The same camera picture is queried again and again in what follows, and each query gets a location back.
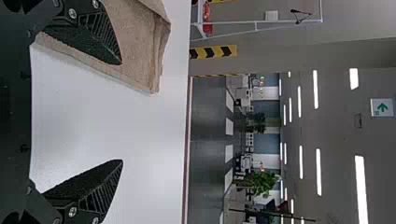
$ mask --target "white tabletop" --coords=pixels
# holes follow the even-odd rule
[[[157,95],[32,47],[31,178],[44,191],[102,162],[123,159],[104,223],[181,223],[191,1],[163,2],[172,34]]]

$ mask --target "metal frame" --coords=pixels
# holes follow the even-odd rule
[[[322,10],[322,2],[321,0],[318,0],[318,7],[319,7],[319,19],[315,20],[304,20],[301,24],[296,24],[296,20],[283,20],[283,21],[210,21],[210,22],[204,22],[204,12],[203,12],[203,7],[204,3],[206,0],[198,0],[197,3],[197,22],[193,22],[191,26],[195,26],[200,35],[201,38],[193,39],[192,42],[194,41],[201,41],[201,40],[207,40],[207,39],[212,39],[212,38],[219,38],[219,37],[225,37],[225,36],[230,36],[230,35],[243,35],[243,34],[250,34],[250,33],[256,33],[260,31],[270,31],[270,30],[280,30],[280,29],[287,29],[287,28],[292,28],[300,25],[309,25],[309,24],[316,24],[316,23],[322,23],[323,22],[323,10]],[[278,26],[278,27],[271,27],[271,28],[263,28],[259,29],[258,24],[262,23],[270,23],[270,24],[287,24],[286,26]],[[213,24],[213,25],[231,25],[231,24],[254,24],[254,30],[249,30],[249,31],[242,31],[242,32],[235,32],[235,33],[229,33],[225,35],[212,35],[212,36],[207,36],[206,33],[204,32],[203,26],[205,24]]]

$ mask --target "gray floor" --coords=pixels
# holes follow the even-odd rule
[[[395,97],[395,71],[360,69],[360,86],[354,91],[349,87],[347,70],[318,71],[317,110],[312,71],[281,77],[284,84],[281,107],[286,104],[288,108],[288,124],[281,134],[282,141],[288,143],[288,165],[283,165],[284,186],[288,188],[289,200],[295,201],[295,216],[316,218],[318,223],[358,224],[354,157],[362,155],[369,223],[393,223],[396,119],[372,119],[370,98]],[[300,119],[297,117],[299,85],[303,110]],[[293,100],[292,123],[289,123],[289,97]],[[358,113],[362,115],[362,129],[354,126],[354,115]],[[299,179],[299,145],[304,148],[303,180]],[[317,195],[316,148],[321,149],[321,197]]]
[[[224,176],[233,161],[224,163],[225,147],[242,150],[243,116],[226,106],[225,78],[195,78],[191,108],[189,224],[219,223],[223,210]],[[225,119],[233,121],[233,136],[225,134]]]

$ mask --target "fluorescent light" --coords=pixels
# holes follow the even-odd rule
[[[283,160],[283,143],[280,143],[280,160]]]
[[[364,171],[364,158],[362,156],[355,156],[356,166],[356,187],[358,192],[358,212],[359,223],[368,224],[367,211],[367,194],[366,194],[366,176]]]
[[[318,98],[318,71],[314,70],[313,72],[313,79],[314,79],[314,103],[315,109],[319,108],[319,98]]]
[[[283,125],[286,126],[286,105],[283,105]]]
[[[286,165],[286,164],[288,164],[288,149],[287,149],[286,143],[285,143],[285,146],[283,146],[283,150],[285,151],[284,161],[285,161],[285,165]]]
[[[290,200],[290,212],[294,214],[294,199]]]
[[[303,177],[304,177],[303,146],[300,146],[299,154],[300,154],[300,179],[303,179]]]
[[[282,79],[279,79],[279,96],[282,96]]]
[[[292,107],[291,107],[291,97],[289,98],[289,122],[292,122]]]
[[[297,88],[297,100],[298,100],[298,117],[301,117],[301,86]]]
[[[318,196],[322,194],[321,188],[321,164],[320,164],[320,149],[317,148],[317,188],[318,188]]]
[[[359,71],[357,68],[349,68],[349,81],[351,90],[359,87]]]
[[[283,180],[280,180],[280,199],[283,199]]]

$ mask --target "metal bolt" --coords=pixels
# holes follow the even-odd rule
[[[59,7],[61,4],[59,3],[59,0],[52,0],[52,3],[55,7]]]
[[[59,218],[55,218],[52,224],[61,224],[61,220]]]
[[[28,186],[26,195],[29,195],[30,193],[32,193],[32,187]]]
[[[69,210],[69,217],[75,217],[77,213],[77,208],[76,207],[72,207]]]
[[[99,217],[94,218],[92,224],[99,224]]]
[[[70,8],[69,9],[69,16],[70,16],[71,19],[75,20],[77,18],[77,12],[73,8]]]
[[[98,9],[99,8],[98,0],[92,0],[92,5],[93,5],[94,8]]]

